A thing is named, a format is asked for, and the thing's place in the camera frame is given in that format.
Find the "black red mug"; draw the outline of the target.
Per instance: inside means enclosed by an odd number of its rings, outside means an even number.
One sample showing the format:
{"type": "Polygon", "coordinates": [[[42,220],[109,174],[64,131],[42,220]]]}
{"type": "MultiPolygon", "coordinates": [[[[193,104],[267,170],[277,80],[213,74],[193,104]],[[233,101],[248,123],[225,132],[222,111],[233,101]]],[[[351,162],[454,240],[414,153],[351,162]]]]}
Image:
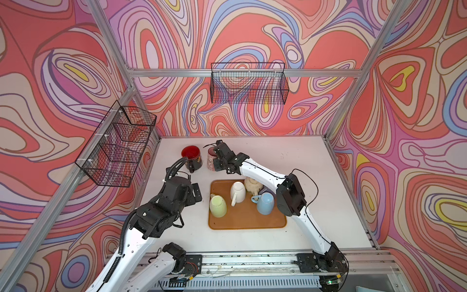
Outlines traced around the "black red mug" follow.
{"type": "Polygon", "coordinates": [[[187,146],[183,148],[181,156],[187,158],[185,163],[190,173],[194,173],[203,166],[201,150],[197,146],[187,146]]]}

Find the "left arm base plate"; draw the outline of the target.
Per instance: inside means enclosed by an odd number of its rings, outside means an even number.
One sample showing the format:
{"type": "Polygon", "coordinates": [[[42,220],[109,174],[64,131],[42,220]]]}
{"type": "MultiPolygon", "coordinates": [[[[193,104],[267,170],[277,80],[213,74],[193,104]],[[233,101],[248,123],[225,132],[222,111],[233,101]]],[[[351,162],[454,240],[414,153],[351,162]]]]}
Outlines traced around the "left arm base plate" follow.
{"type": "Polygon", "coordinates": [[[187,279],[195,277],[202,272],[202,263],[201,254],[188,254],[176,261],[172,275],[187,279]]]}

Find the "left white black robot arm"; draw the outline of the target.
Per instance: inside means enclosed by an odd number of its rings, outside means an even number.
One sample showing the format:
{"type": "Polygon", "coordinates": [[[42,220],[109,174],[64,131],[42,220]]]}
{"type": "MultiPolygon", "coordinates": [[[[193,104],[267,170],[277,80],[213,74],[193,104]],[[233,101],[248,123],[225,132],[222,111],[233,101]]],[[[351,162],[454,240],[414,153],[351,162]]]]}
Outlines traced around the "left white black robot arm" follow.
{"type": "Polygon", "coordinates": [[[202,201],[198,184],[189,176],[178,176],[187,160],[182,157],[168,167],[159,193],[127,216],[117,251],[88,287],[89,292],[147,292],[163,277],[184,269],[186,251],[169,243],[143,270],[133,273],[165,230],[184,227],[183,209],[202,201]]]}

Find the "white cream mug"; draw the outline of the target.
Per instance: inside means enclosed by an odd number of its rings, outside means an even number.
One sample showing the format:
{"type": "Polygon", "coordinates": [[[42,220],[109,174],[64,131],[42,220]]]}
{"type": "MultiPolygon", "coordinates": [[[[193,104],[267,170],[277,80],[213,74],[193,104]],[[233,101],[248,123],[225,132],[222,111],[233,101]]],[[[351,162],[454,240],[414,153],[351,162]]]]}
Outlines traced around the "white cream mug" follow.
{"type": "Polygon", "coordinates": [[[244,202],[246,198],[246,188],[240,181],[234,182],[230,189],[231,206],[244,202]]]}

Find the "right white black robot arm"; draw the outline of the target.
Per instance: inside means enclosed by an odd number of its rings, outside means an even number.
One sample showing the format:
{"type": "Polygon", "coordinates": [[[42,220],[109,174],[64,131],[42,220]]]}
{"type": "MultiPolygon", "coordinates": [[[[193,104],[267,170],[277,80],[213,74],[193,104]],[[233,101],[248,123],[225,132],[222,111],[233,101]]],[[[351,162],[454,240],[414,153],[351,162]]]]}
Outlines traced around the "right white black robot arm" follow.
{"type": "Polygon", "coordinates": [[[270,170],[242,152],[234,153],[222,140],[215,142],[214,153],[215,170],[252,178],[276,195],[278,210],[292,218],[311,241],[318,269],[326,272],[349,271],[345,255],[325,236],[309,213],[304,190],[295,174],[284,175],[270,170]]]}

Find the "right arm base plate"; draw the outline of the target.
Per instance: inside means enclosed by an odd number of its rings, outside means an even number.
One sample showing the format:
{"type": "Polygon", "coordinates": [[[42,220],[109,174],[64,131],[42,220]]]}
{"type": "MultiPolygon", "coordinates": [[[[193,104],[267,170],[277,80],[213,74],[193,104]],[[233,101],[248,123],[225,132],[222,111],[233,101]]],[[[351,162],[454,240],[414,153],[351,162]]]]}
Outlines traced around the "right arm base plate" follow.
{"type": "Polygon", "coordinates": [[[348,261],[342,253],[333,260],[317,253],[299,253],[293,264],[299,267],[301,273],[339,273],[345,274],[349,271],[348,261]]]}

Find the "pink floral mug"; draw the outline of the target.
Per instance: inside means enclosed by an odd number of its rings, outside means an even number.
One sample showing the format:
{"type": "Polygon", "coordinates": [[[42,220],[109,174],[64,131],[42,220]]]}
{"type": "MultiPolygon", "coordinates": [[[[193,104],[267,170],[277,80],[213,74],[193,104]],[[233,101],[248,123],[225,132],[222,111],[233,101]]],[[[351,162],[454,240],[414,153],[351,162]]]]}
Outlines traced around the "pink floral mug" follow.
{"type": "Polygon", "coordinates": [[[214,151],[214,146],[210,146],[207,151],[207,167],[209,170],[216,172],[216,168],[214,165],[214,160],[217,159],[217,155],[214,151]]]}

